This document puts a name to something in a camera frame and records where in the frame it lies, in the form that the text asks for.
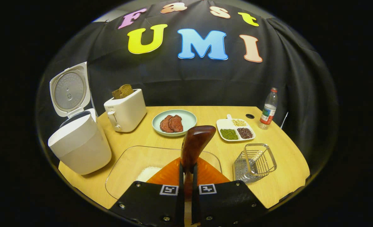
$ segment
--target wooden handle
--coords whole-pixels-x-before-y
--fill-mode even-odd
[[[181,165],[186,174],[193,172],[199,155],[215,133],[216,128],[211,125],[196,126],[187,131],[181,148]]]

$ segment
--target plate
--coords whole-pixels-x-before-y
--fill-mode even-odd
[[[163,132],[160,129],[161,121],[164,120],[164,118],[167,117],[168,115],[171,115],[171,116],[178,115],[182,118],[181,123],[182,123],[182,127],[184,128],[182,132],[170,133],[170,132]],[[177,136],[185,135],[190,128],[196,125],[196,116],[193,113],[183,110],[183,109],[171,109],[171,110],[167,110],[162,113],[159,113],[157,116],[153,118],[153,121],[151,123],[153,125],[154,130],[156,130],[156,132],[158,132],[159,134],[168,136],[168,137],[177,137]]]
[[[240,121],[240,122],[242,122],[243,125],[242,126],[236,126],[236,125],[234,125],[233,120]],[[233,119],[233,118],[231,118],[231,115],[229,115],[229,114],[227,115],[227,119],[217,120],[216,125],[217,125],[217,130],[219,131],[220,137],[222,139],[224,139],[225,141],[236,142],[236,141],[252,140],[252,139],[255,138],[255,133],[254,133],[253,129],[251,128],[251,126],[246,121],[244,121],[243,119]],[[247,128],[248,130],[250,130],[250,132],[252,134],[252,137],[251,138],[242,138],[241,135],[239,134],[238,130],[237,130],[238,128]],[[232,129],[232,130],[234,130],[235,133],[237,134],[238,139],[226,139],[226,138],[224,138],[221,131],[220,131],[221,129]]]

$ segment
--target light blue plate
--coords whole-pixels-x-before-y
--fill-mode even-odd
[[[164,120],[164,118],[167,117],[168,115],[171,115],[171,116],[178,115],[182,118],[181,123],[182,123],[182,127],[184,128],[182,132],[169,133],[169,132],[163,132],[160,129],[161,121]],[[196,125],[196,116],[193,113],[183,110],[183,109],[171,109],[171,110],[167,110],[162,113],[159,113],[157,116],[153,118],[153,121],[151,123],[153,125],[154,130],[156,130],[156,132],[158,132],[159,134],[168,136],[168,137],[177,137],[177,136],[185,135],[186,132],[190,128]]]

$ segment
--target bottle label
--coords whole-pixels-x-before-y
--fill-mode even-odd
[[[263,107],[263,114],[261,116],[261,123],[265,124],[265,125],[270,125],[270,122],[272,121],[273,119],[273,115],[275,115],[275,112],[276,112],[276,109],[271,109],[267,106],[264,106]]]

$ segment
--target white tray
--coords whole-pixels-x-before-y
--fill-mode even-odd
[[[243,121],[243,122],[245,122],[246,125],[245,126],[235,126],[233,124],[232,120]],[[217,120],[216,125],[217,125],[217,130],[218,130],[221,138],[224,139],[225,141],[235,142],[235,141],[252,140],[252,139],[255,138],[255,133],[254,133],[253,129],[251,128],[251,126],[246,121],[244,121],[243,119],[233,119],[233,118],[231,118],[231,115],[229,115],[229,114],[227,115],[227,119],[219,119],[219,120]],[[252,133],[252,138],[241,138],[240,134],[237,131],[237,128],[248,128],[251,131],[251,133]],[[222,136],[221,132],[220,132],[221,129],[233,129],[236,132],[238,139],[232,139],[232,140],[230,140],[230,139],[224,138]]]

